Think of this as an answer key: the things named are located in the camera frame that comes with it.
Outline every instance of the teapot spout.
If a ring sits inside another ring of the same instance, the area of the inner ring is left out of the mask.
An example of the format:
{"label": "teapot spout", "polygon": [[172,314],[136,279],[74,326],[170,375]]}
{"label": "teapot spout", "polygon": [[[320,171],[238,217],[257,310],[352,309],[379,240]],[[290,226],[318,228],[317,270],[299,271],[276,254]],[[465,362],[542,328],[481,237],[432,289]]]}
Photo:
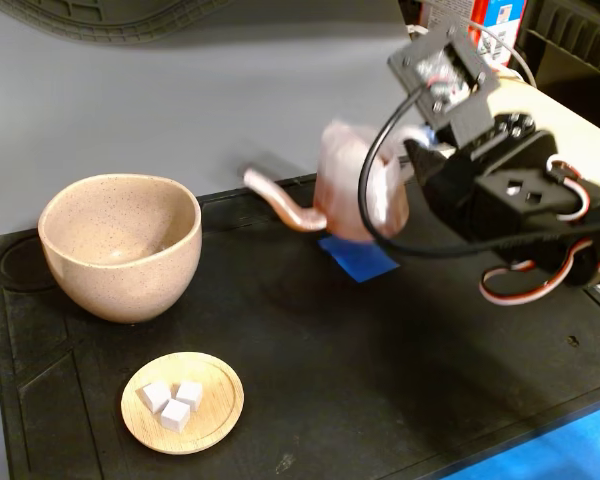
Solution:
{"label": "teapot spout", "polygon": [[327,217],[315,208],[302,208],[275,182],[249,168],[244,184],[273,207],[282,222],[300,232],[317,232],[327,228]]}

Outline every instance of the pink teapot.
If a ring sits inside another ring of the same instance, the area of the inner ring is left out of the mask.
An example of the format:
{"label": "pink teapot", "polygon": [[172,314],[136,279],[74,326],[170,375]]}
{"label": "pink teapot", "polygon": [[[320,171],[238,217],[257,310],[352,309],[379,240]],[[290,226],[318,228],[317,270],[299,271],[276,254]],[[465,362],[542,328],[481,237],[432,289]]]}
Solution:
{"label": "pink teapot", "polygon": [[[369,214],[373,225],[385,236],[393,237],[409,217],[404,186],[405,172],[398,156],[400,139],[415,138],[429,144],[417,127],[405,127],[390,137],[376,156],[367,189]],[[358,180],[362,164],[375,137],[369,128],[355,128],[334,121],[322,135],[313,207],[301,208],[276,183],[253,169],[244,174],[244,183],[264,198],[280,219],[301,232],[326,229],[333,235],[353,242],[371,242],[358,210]]]}

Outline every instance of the blue tape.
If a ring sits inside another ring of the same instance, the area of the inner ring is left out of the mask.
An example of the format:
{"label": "blue tape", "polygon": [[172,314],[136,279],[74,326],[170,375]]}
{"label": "blue tape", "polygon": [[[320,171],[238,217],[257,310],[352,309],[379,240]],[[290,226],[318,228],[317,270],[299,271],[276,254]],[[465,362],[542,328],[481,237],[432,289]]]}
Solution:
{"label": "blue tape", "polygon": [[358,283],[399,266],[375,243],[353,243],[330,236],[318,244]]}

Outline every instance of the bowl rim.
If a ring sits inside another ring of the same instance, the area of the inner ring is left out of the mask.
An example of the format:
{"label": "bowl rim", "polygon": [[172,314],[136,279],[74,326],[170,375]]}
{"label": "bowl rim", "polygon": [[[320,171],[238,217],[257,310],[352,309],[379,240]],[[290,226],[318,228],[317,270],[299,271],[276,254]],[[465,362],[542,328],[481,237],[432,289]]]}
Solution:
{"label": "bowl rim", "polygon": [[[83,183],[90,183],[90,182],[93,182],[93,181],[96,181],[96,180],[102,179],[102,178],[107,178],[107,179],[141,178],[144,180],[154,180],[154,181],[158,181],[161,183],[168,183],[170,185],[173,185],[174,187],[177,187],[181,191],[185,192],[187,194],[187,196],[189,197],[189,199],[191,200],[191,202],[193,203],[193,208],[195,211],[195,219],[193,221],[193,226],[191,227],[189,232],[187,232],[187,234],[184,237],[182,237],[180,240],[178,240],[176,243],[174,243],[170,247],[165,248],[164,250],[161,250],[159,252],[153,253],[151,255],[148,255],[146,257],[138,258],[137,260],[132,260],[130,262],[116,263],[114,265],[104,265],[104,264],[100,264],[100,263],[85,262],[83,260],[79,260],[79,259],[67,254],[66,252],[64,252],[60,248],[58,248],[51,241],[51,239],[49,239],[49,237],[45,233],[44,227],[45,227],[47,217],[49,216],[49,213],[53,210],[54,206],[60,200],[62,200],[62,198],[67,193],[69,193],[70,190],[73,190],[74,188],[78,187],[79,185],[81,185]],[[40,218],[38,219],[38,235],[40,236],[40,240],[42,241],[43,246],[50,248],[57,255],[65,258],[67,260],[70,260],[71,262],[73,262],[77,265],[81,265],[83,267],[89,267],[89,268],[97,268],[97,269],[102,269],[102,270],[115,270],[115,269],[135,266],[135,265],[142,265],[142,264],[151,262],[156,258],[160,258],[160,257],[164,257],[166,255],[169,255],[170,252],[174,251],[181,244],[184,244],[185,242],[188,242],[193,237],[195,237],[198,234],[198,232],[200,231],[201,223],[202,223],[202,210],[200,208],[200,204],[198,203],[198,199],[195,197],[195,195],[193,195],[193,193],[191,193],[191,191],[187,187],[185,187],[181,183],[176,182],[175,180],[171,180],[170,178],[158,177],[155,175],[143,175],[143,174],[139,174],[139,173],[105,173],[105,174],[101,174],[101,175],[94,175],[91,177],[83,178],[81,180],[73,182],[72,184],[70,184],[70,185],[66,186],[65,188],[63,188],[62,190],[60,190],[60,192],[58,192],[51,199],[51,201],[47,204],[47,206],[44,207],[44,210],[42,210],[42,213],[40,214]]]}

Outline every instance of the black mat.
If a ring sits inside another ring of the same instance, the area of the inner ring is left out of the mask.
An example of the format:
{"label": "black mat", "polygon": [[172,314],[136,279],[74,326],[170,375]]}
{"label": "black mat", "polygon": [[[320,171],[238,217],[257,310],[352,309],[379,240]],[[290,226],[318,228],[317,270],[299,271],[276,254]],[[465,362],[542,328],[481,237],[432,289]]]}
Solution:
{"label": "black mat", "polygon": [[0,0],[0,10],[63,38],[128,45],[173,33],[231,1]]}
{"label": "black mat", "polygon": [[[290,182],[307,204],[310,181]],[[414,243],[457,239],[410,186]],[[16,479],[439,477],[600,407],[600,307],[558,289],[503,308],[478,293],[490,255],[399,260],[356,284],[318,235],[250,195],[203,201],[202,257],[176,305],[100,321],[54,286],[35,232],[0,237],[0,388]],[[245,407],[201,453],[153,452],[126,430],[131,375],[175,351],[228,362]]]}

